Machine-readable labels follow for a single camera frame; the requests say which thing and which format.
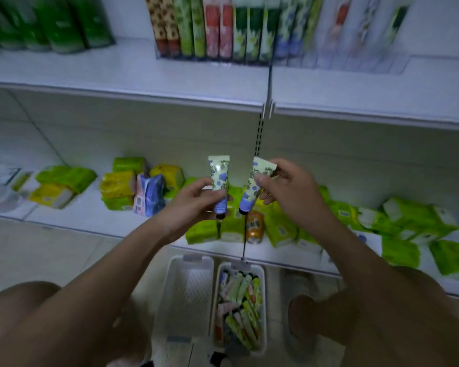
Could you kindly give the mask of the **person's left hand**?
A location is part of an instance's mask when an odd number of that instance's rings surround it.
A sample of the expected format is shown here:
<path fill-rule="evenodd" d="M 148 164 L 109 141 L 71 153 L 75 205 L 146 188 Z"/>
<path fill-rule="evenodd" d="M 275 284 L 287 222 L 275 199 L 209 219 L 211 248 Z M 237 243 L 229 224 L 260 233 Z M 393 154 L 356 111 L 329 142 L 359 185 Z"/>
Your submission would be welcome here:
<path fill-rule="evenodd" d="M 202 221 L 215 221 L 213 205 L 202 205 L 202 189 L 212 189 L 211 178 L 199 178 L 184 186 L 172 201 L 155 217 L 163 231 L 165 245 L 181 238 L 192 226 Z"/>

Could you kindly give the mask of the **person's right hand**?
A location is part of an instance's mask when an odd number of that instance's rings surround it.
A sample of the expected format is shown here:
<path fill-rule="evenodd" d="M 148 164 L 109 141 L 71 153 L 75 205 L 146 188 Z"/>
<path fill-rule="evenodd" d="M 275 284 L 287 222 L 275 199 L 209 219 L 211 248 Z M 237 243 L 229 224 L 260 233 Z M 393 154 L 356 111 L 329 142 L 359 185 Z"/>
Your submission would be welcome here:
<path fill-rule="evenodd" d="M 277 202 L 282 211 L 299 228 L 309 234 L 318 234 L 332 221 L 333 215 L 326 205 L 312 174 L 286 159 L 273 159 L 277 165 L 272 174 L 276 191 L 262 190 L 260 199 L 265 204 Z"/>

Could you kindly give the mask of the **blue floral hand cream tube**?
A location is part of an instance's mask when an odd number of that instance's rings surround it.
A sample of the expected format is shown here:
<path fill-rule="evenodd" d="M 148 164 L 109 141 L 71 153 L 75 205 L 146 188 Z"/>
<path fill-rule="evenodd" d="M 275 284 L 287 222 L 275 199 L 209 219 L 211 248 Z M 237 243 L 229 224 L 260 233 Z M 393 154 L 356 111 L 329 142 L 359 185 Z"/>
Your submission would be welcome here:
<path fill-rule="evenodd" d="M 239 203 L 239 213 L 241 215 L 247 215 L 253 209 L 262 191 L 262 188 L 257 184 L 254 178 L 255 175 L 263 174 L 272 176 L 276 169 L 277 165 L 273 162 L 263 160 L 259 157 L 253 158 L 250 176 Z"/>
<path fill-rule="evenodd" d="M 210 155 L 208 157 L 212 189 L 214 191 L 222 189 L 225 191 L 225 196 L 214 206 L 216 219 L 219 221 L 223 220 L 227 213 L 228 166 L 230 159 L 229 155 Z"/>

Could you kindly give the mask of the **person's left forearm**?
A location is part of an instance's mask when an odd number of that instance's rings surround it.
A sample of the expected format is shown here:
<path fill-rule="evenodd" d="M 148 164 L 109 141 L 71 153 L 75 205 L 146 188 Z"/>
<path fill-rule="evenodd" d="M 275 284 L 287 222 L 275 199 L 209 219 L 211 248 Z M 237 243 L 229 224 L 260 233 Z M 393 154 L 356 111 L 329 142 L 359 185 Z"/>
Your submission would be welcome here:
<path fill-rule="evenodd" d="M 167 242 L 152 218 L 0 339 L 0 367 L 82 367 Z"/>

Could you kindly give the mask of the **yellow tissue pack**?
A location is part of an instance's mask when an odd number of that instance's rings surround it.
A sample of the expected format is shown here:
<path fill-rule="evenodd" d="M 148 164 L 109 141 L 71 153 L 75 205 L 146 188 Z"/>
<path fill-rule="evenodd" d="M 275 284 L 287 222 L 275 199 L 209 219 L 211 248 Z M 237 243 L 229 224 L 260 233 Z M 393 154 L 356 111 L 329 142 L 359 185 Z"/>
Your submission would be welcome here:
<path fill-rule="evenodd" d="M 99 186 L 103 198 L 133 197 L 136 192 L 136 176 L 133 171 L 111 172 L 103 175 Z"/>
<path fill-rule="evenodd" d="M 41 184 L 31 192 L 28 200 L 51 209 L 63 209 L 76 196 L 68 187 L 60 184 Z"/>
<path fill-rule="evenodd" d="M 182 168 L 169 164 L 157 164 L 149 171 L 150 177 L 162 175 L 167 191 L 179 191 L 185 182 Z"/>

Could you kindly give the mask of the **blue pink tissue pack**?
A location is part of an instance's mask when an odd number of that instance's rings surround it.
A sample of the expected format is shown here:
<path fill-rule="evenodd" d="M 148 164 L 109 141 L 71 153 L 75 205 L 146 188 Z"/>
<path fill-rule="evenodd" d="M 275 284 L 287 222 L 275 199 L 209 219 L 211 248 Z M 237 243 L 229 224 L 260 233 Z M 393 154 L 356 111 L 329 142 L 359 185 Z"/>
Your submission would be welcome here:
<path fill-rule="evenodd" d="M 148 218 L 157 215 L 165 207 L 164 188 L 165 181 L 162 174 L 154 177 L 138 174 L 133 212 Z"/>

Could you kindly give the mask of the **slotted metal shelf upright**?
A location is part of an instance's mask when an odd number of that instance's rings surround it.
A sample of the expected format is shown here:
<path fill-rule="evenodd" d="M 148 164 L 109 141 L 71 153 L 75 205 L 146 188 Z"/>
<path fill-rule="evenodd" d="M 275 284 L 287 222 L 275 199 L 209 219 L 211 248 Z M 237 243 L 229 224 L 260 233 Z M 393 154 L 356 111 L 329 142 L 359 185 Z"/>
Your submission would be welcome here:
<path fill-rule="evenodd" d="M 273 64 L 271 63 L 268 68 L 269 69 L 268 69 L 267 98 L 266 98 L 265 104 L 263 104 L 262 112 L 259 115 L 254 150 L 253 150 L 253 156 L 257 156 L 257 157 L 259 157 L 261 153 L 262 142 L 263 142 L 263 137 L 264 137 L 264 132 L 265 132 L 265 125 L 268 122 L 267 120 L 270 119 L 272 112 L 273 112 L 273 95 L 272 95 L 273 93 L 273 90 L 272 90 L 273 82 L 272 81 L 273 81 L 273 68 L 274 68 Z M 246 187 L 246 184 L 249 178 L 249 173 L 245 173 L 245 176 L 246 177 L 245 177 L 244 187 Z M 248 264 L 251 262 L 246 255 L 247 246 L 249 246 L 249 244 L 247 244 L 247 241 L 245 239 L 243 254 L 240 259 L 245 264 Z"/>

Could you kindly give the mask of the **empty white plastic basket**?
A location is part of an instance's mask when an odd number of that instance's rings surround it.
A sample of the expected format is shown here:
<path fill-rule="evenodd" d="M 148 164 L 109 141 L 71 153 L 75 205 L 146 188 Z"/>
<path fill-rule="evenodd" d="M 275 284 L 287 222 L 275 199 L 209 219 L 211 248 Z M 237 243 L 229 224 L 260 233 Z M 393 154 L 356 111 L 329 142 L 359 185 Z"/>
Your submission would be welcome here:
<path fill-rule="evenodd" d="M 209 256 L 170 260 L 152 334 L 154 367 L 208 367 L 213 279 Z"/>

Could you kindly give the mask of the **white slipper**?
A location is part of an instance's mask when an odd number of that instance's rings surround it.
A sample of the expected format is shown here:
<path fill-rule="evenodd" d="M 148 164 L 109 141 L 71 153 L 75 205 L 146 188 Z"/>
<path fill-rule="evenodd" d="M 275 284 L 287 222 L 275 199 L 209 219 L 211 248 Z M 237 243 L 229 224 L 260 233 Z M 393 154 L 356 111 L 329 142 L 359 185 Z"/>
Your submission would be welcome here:
<path fill-rule="evenodd" d="M 308 273 L 281 270 L 279 275 L 282 338 L 286 351 L 298 364 L 311 361 L 317 332 L 312 320 L 315 311 L 316 283 Z"/>

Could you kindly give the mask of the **white shelf board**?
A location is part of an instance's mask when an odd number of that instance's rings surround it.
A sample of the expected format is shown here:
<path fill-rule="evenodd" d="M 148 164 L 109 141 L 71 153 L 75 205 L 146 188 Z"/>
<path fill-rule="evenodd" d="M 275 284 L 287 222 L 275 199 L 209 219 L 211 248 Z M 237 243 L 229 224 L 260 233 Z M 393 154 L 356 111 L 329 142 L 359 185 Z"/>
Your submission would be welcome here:
<path fill-rule="evenodd" d="M 402 197 L 447 208 L 459 223 L 459 167 L 412 166 L 388 162 L 354 162 L 351 160 L 309 161 L 319 184 L 328 187 L 332 199 L 357 207 L 379 207 L 389 197 Z M 12 212 L 0 213 L 18 221 L 76 230 L 113 238 L 123 238 L 146 218 L 131 212 L 109 211 L 100 200 L 96 185 L 61 210 L 24 203 Z M 188 245 L 179 240 L 176 246 L 188 251 L 205 252 L 232 259 L 245 258 L 262 264 L 314 271 L 327 276 L 337 272 L 320 263 L 317 254 L 295 246 L 273 249 L 268 239 L 263 244 L 243 248 L 243 244 L 215 241 Z"/>
<path fill-rule="evenodd" d="M 0 88 L 262 112 L 268 67 L 164 60 L 154 47 L 0 50 Z M 272 84 L 272 115 L 459 130 L 459 60 L 411 57 L 399 74 L 276 66 Z"/>

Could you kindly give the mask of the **person's right leg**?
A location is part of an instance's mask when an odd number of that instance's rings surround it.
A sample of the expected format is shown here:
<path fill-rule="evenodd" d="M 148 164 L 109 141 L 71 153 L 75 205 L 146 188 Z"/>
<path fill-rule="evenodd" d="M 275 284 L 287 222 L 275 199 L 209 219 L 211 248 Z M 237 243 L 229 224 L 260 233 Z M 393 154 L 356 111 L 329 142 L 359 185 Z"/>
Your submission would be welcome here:
<path fill-rule="evenodd" d="M 451 301 L 433 278 L 408 267 L 392 267 L 409 278 L 421 294 L 457 316 Z M 318 335 L 345 347 L 341 367 L 401 367 L 362 314 L 348 286 L 324 301 L 316 302 L 312 326 Z"/>

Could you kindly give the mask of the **person's leg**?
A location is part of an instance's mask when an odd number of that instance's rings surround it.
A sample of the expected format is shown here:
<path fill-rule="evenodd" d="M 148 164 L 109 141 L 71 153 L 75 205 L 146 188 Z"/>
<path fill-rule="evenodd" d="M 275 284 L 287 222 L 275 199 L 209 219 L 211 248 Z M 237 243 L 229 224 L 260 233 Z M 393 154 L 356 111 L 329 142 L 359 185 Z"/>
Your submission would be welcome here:
<path fill-rule="evenodd" d="M 457 316 L 451 301 L 433 278 L 408 267 L 392 267 L 409 278 L 421 294 Z M 345 347 L 341 367 L 401 367 L 362 314 L 348 286 L 324 301 L 316 302 L 312 326 L 318 335 Z"/>
<path fill-rule="evenodd" d="M 59 290 L 55 283 L 31 281 L 0 291 L 0 340 Z M 141 311 L 131 297 L 86 367 L 141 367 L 151 354 Z"/>

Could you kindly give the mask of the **pile of green white packs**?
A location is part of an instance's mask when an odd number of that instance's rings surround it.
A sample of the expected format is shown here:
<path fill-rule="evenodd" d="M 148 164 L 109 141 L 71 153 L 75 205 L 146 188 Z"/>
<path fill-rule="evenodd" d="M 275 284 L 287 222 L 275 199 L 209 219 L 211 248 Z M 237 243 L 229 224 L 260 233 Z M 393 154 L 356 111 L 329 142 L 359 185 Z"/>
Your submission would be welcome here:
<path fill-rule="evenodd" d="M 377 209 L 356 207 L 332 199 L 325 185 L 318 186 L 332 213 L 358 238 L 392 266 L 420 270 L 439 280 L 443 286 L 459 283 L 459 224 L 451 212 L 434 204 L 400 197 L 390 197 Z M 246 216 L 238 210 L 245 187 L 230 186 L 233 201 L 228 202 L 230 215 L 222 222 L 201 222 L 186 234 L 188 245 L 215 241 L 223 244 L 245 242 Z M 287 218 L 278 203 L 264 205 L 257 199 L 253 211 L 264 216 L 264 239 L 273 249 L 295 246 L 318 255 L 327 269 L 339 271 L 316 239 Z"/>

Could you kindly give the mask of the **row of standing cream tubes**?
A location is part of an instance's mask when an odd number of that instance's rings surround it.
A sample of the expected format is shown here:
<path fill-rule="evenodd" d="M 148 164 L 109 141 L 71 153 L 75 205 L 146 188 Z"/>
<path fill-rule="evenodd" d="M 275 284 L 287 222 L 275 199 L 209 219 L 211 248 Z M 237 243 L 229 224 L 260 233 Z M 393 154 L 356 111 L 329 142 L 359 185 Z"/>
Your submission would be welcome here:
<path fill-rule="evenodd" d="M 415 0 L 145 0 L 158 58 L 399 74 Z"/>

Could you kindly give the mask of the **person's left leg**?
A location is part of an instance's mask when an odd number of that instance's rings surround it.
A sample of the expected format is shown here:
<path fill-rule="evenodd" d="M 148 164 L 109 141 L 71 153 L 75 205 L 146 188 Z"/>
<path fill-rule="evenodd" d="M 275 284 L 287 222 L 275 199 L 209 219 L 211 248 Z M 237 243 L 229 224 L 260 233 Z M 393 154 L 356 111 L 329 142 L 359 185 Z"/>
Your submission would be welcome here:
<path fill-rule="evenodd" d="M 0 291 L 0 340 L 59 290 L 55 283 L 31 281 Z M 141 311 L 131 297 L 86 367 L 141 367 L 151 354 Z"/>

